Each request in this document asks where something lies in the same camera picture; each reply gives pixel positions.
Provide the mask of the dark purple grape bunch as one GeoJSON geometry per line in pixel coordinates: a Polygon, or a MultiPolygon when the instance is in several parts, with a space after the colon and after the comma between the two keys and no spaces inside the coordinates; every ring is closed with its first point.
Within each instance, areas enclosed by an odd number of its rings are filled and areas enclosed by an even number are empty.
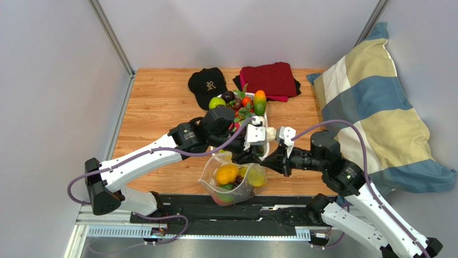
{"type": "Polygon", "coordinates": [[[242,176],[238,175],[235,178],[234,182],[233,182],[234,187],[235,188],[238,187],[243,182],[243,180],[244,180],[244,178],[242,176]]]}

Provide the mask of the yellow orange mango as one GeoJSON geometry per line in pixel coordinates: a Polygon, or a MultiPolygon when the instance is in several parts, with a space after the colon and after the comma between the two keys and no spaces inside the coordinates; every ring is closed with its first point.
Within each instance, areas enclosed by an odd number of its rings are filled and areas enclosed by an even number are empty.
{"type": "Polygon", "coordinates": [[[215,179],[219,184],[225,185],[232,183],[238,175],[239,168],[236,165],[226,164],[217,170],[215,179]]]}

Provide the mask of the clear dotted zip bag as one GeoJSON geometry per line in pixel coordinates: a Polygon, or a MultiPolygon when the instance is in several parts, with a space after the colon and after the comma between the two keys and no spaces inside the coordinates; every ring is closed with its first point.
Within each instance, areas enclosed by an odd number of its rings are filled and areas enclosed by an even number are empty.
{"type": "Polygon", "coordinates": [[[203,170],[203,173],[200,179],[198,180],[200,185],[210,194],[213,201],[215,199],[216,193],[227,193],[227,194],[232,194],[234,196],[235,198],[234,204],[244,202],[260,194],[268,184],[268,179],[267,179],[267,183],[264,186],[253,187],[247,183],[246,181],[247,178],[245,177],[243,182],[238,187],[234,188],[231,191],[219,188],[218,187],[219,183],[216,181],[215,175],[216,175],[217,170],[223,165],[233,164],[233,165],[236,165],[239,168],[239,170],[242,167],[248,167],[248,168],[253,167],[253,166],[262,167],[254,163],[242,164],[242,165],[235,164],[232,162],[231,158],[232,158],[232,154],[230,152],[219,152],[215,154],[208,160],[203,170]]]}

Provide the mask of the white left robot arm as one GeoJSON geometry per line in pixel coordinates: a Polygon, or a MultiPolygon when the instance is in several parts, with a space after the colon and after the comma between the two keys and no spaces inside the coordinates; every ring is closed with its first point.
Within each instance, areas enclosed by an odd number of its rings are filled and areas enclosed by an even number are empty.
{"type": "Polygon", "coordinates": [[[219,106],[117,159],[87,160],[85,183],[93,214],[101,216],[124,210],[146,216],[161,209],[158,193],[134,190],[127,184],[157,168],[189,157],[207,156],[222,149],[231,152],[233,157],[240,157],[241,164],[258,162],[256,148],[266,142],[265,126],[264,116],[250,116],[237,126],[234,111],[219,106]]]}

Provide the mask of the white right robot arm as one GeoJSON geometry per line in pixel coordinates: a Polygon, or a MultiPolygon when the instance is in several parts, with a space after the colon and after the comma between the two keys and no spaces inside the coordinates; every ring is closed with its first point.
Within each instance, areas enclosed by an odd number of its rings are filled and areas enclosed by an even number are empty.
{"type": "Polygon", "coordinates": [[[281,127],[276,131],[278,148],[261,163],[284,176],[293,169],[322,173],[322,180],[358,208],[368,223],[353,216],[336,201],[318,194],[306,206],[314,224],[337,227],[371,250],[372,257],[436,257],[443,248],[436,238],[427,238],[411,227],[381,196],[363,170],[344,158],[340,144],[328,131],[311,135],[310,150],[295,147],[296,131],[281,127]]]}

